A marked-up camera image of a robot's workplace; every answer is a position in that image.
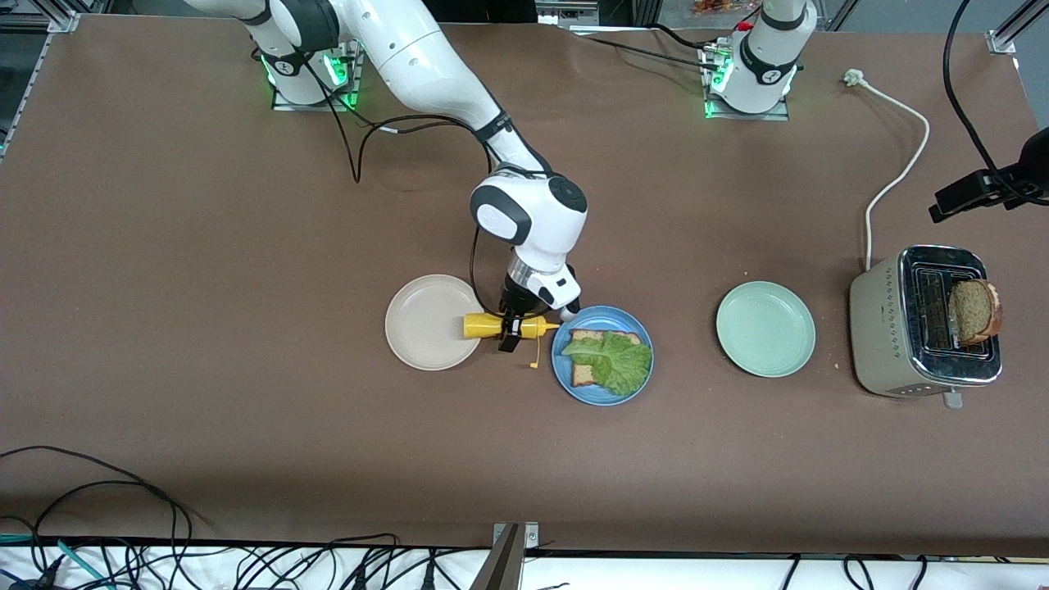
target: beige plate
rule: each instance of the beige plate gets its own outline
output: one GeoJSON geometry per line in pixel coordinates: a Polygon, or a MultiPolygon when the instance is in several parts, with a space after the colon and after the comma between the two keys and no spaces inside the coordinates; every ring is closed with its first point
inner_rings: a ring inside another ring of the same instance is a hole
{"type": "Polygon", "coordinates": [[[463,337],[463,316],[481,310],[466,282],[431,274],[405,285],[386,310],[386,341],[409,366],[443,371],[463,362],[480,342],[463,337]]]}

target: lettuce leaf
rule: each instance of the lettuce leaf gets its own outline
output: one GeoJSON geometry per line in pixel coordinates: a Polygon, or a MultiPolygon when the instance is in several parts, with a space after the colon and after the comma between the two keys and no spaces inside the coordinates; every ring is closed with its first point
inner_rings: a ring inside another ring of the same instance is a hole
{"type": "Polygon", "coordinates": [[[605,332],[600,340],[573,340],[561,354],[572,357],[576,364],[592,366],[594,381],[617,396],[640,389],[651,371],[652,350],[613,332],[605,332]]]}

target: toast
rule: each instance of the toast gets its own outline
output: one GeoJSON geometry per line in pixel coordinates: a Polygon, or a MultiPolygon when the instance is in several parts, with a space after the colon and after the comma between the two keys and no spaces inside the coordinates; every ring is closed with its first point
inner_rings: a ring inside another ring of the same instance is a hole
{"type": "MultiPolygon", "coordinates": [[[[573,330],[572,339],[582,340],[584,338],[593,338],[595,340],[601,340],[604,338],[604,332],[602,330],[573,330]]],[[[641,337],[631,332],[619,332],[617,330],[608,330],[614,334],[620,334],[626,336],[635,344],[641,343],[641,337]]],[[[576,364],[572,363],[572,386],[582,387],[584,385],[594,385],[597,381],[594,380],[594,367],[588,364],[576,364]]]]}
{"type": "Polygon", "coordinates": [[[982,278],[955,285],[947,309],[962,346],[979,344],[1002,330],[1002,300],[994,286],[982,278]]]}

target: table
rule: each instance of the table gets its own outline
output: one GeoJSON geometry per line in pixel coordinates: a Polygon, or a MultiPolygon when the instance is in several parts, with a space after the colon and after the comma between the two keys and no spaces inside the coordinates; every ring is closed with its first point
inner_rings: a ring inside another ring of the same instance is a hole
{"type": "MultiPolygon", "coordinates": [[[[942,38],[815,35],[791,121],[756,123],[704,119],[687,66],[556,27],[448,37],[586,191],[571,261],[584,304],[628,310],[651,334],[641,396],[580,404],[549,363],[528,368],[528,347],[485,343],[443,373],[390,353],[398,289],[466,275],[485,163],[462,130],[373,139],[355,186],[329,113],[269,110],[238,23],[88,16],[52,44],[0,167],[0,446],[140,472],[213,539],[393,530],[483,546],[491,523],[527,520],[554,548],[1049,553],[1049,216],[928,220],[933,193],[980,166],[944,100],[942,38]],[[920,127],[845,89],[850,67],[933,124],[875,211],[875,256],[968,248],[1006,301],[1005,372],[961,412],[864,394],[852,373],[862,212],[920,127]],[[815,354],[789,378],[749,376],[718,346],[720,298],[753,279],[794,290],[815,318],[815,354]]],[[[687,57],[658,34],[616,38],[687,57]]],[[[955,63],[989,149],[1014,162],[1035,126],[1012,61],[970,36],[955,63]]],[[[372,73],[361,111],[404,112],[372,73]]],[[[506,260],[481,240],[490,300],[506,260]]],[[[24,514],[107,476],[40,455],[0,468],[3,504],[24,514]]],[[[99,488],[43,532],[166,536],[168,518],[99,488]]]]}

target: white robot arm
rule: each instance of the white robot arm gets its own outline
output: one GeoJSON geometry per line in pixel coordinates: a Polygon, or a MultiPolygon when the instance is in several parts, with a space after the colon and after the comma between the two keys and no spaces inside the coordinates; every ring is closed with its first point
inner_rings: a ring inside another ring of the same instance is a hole
{"type": "Polygon", "coordinates": [[[797,58],[815,28],[811,0],[765,0],[754,28],[729,38],[732,63],[711,90],[742,112],[771,109],[789,90],[797,58]]]}
{"type": "Polygon", "coordinates": [[[519,317],[541,300],[562,319],[574,316],[580,288],[565,258],[586,220],[586,198],[528,145],[423,2],[271,1],[277,26],[300,51],[358,39],[405,106],[473,130],[497,166],[471,194],[471,212],[478,227],[514,247],[500,311],[519,317]]]}
{"type": "MultiPolygon", "coordinates": [[[[186,3],[202,13],[231,16],[244,23],[259,46],[271,82],[287,101],[299,105],[324,102],[324,92],[309,70],[303,67],[303,61],[308,61],[314,71],[324,76],[327,71],[325,60],[334,58],[318,51],[303,60],[277,28],[267,0],[186,0],[186,3]]],[[[326,82],[331,90],[344,83],[335,79],[326,82]]]]}

